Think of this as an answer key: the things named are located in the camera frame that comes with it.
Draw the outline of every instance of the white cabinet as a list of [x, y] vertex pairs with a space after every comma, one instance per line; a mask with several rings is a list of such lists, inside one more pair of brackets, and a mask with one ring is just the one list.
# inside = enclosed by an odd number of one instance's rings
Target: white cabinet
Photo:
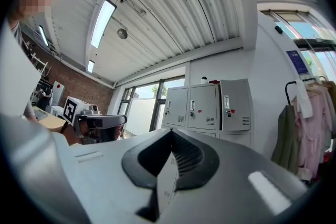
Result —
[[247, 147], [251, 146], [251, 134], [219, 134], [219, 139], [234, 142]]
[[221, 80], [222, 130], [244, 131], [251, 129], [250, 90], [248, 81]]
[[169, 89], [163, 123], [185, 126], [187, 100], [188, 88]]
[[188, 127], [216, 129], [216, 86], [191, 87]]

